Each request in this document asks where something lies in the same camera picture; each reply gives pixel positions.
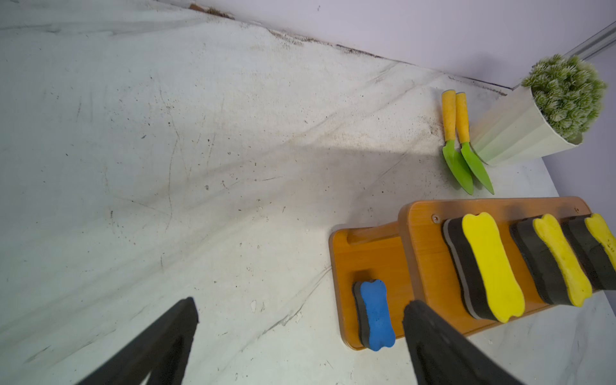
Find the black foam layer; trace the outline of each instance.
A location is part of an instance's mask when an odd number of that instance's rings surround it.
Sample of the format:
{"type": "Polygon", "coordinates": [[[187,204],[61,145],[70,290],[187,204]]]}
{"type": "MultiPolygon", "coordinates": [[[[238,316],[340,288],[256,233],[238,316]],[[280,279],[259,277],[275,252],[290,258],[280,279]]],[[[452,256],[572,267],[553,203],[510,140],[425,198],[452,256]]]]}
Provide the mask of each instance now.
{"type": "Polygon", "coordinates": [[[497,321],[488,305],[484,280],[481,277],[477,259],[472,252],[471,244],[464,235],[462,218],[446,220],[443,223],[443,237],[456,267],[462,302],[466,311],[477,319],[497,321]]]}
{"type": "Polygon", "coordinates": [[[359,322],[359,341],[367,348],[370,348],[370,324],[368,323],[368,312],[360,292],[362,282],[353,284],[353,297],[357,307],[357,320],[359,322]]]}
{"type": "Polygon", "coordinates": [[[533,219],[527,218],[511,225],[511,238],[516,242],[543,302],[551,305],[573,305],[561,269],[548,245],[535,232],[533,219]]]}
{"type": "Polygon", "coordinates": [[[588,217],[590,215],[571,218],[561,225],[562,232],[567,237],[593,286],[602,290],[616,290],[616,270],[603,245],[588,231],[584,222],[588,217]]]}

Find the marble surface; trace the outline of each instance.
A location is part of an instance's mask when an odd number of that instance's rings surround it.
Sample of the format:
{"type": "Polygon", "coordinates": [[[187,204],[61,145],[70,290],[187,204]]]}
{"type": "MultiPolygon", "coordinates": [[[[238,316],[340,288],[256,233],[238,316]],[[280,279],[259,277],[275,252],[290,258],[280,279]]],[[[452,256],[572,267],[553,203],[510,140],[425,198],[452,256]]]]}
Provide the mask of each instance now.
{"type": "MultiPolygon", "coordinates": [[[[185,384],[415,383],[404,340],[342,342],[328,236],[468,198],[440,93],[472,122],[506,90],[146,0],[3,2],[0,47],[0,382],[75,383],[192,296],[185,384]]],[[[542,160],[488,171],[557,195],[542,160]]],[[[614,321],[597,293],[471,341],[607,383],[614,321]]]]}

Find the wooden board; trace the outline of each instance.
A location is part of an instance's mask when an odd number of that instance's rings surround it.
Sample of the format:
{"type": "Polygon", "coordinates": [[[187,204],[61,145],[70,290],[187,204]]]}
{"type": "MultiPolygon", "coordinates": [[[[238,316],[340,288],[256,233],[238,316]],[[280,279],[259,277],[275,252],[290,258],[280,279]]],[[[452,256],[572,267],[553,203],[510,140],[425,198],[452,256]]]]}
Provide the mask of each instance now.
{"type": "Polygon", "coordinates": [[[330,238],[331,271],[334,276],[338,321],[342,339],[351,349],[365,349],[359,340],[357,308],[352,286],[357,281],[380,279],[387,286],[387,304],[395,337],[404,337],[404,308],[413,299],[407,258],[400,237],[351,246],[348,229],[330,238]]]}
{"type": "Polygon", "coordinates": [[[444,220],[482,211],[490,213],[498,224],[509,263],[524,292],[524,315],[549,307],[537,293],[526,263],[509,234],[509,225],[546,213],[558,219],[590,214],[581,198],[417,201],[400,210],[399,237],[360,245],[348,243],[349,229],[339,230],[330,237],[338,319],[342,339],[347,345],[355,350],[363,349],[351,286],[353,282],[370,279],[380,279],[387,286],[387,302],[396,338],[404,336],[404,307],[415,298],[430,305],[464,335],[499,325],[490,320],[476,320],[464,309],[458,277],[441,232],[444,220]],[[434,223],[433,215],[439,217],[439,223],[434,223]]]}

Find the eraser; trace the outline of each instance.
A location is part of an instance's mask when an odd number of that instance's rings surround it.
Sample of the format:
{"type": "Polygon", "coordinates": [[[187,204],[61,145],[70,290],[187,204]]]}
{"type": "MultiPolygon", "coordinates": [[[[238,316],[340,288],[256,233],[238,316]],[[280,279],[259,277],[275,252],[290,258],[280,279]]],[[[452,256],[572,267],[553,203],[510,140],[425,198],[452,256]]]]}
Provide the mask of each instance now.
{"type": "Polygon", "coordinates": [[[526,218],[513,224],[510,231],[545,303],[580,307],[593,294],[554,216],[526,218]]]}
{"type": "Polygon", "coordinates": [[[506,323],[524,313],[524,294],[509,264],[494,218],[467,214],[443,223],[466,310],[474,318],[506,323]]]}
{"type": "Polygon", "coordinates": [[[359,319],[359,338],[362,344],[379,351],[395,343],[394,328],[391,325],[387,306],[387,288],[381,280],[355,282],[353,295],[359,319]]]}
{"type": "Polygon", "coordinates": [[[616,290],[616,238],[597,213],[577,216],[562,224],[586,275],[597,289],[616,290]]]}

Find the yellow trowel handle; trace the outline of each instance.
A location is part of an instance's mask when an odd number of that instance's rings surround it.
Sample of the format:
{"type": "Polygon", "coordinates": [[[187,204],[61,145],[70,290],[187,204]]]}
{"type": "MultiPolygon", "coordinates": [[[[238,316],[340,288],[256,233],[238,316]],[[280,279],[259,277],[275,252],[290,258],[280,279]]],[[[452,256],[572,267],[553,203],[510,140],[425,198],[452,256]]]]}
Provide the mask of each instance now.
{"type": "Polygon", "coordinates": [[[456,139],[456,92],[451,89],[443,92],[443,127],[445,141],[456,139]]]}
{"type": "Polygon", "coordinates": [[[456,128],[458,129],[460,143],[469,142],[468,109],[466,107],[466,94],[464,92],[456,94],[456,128]]]}

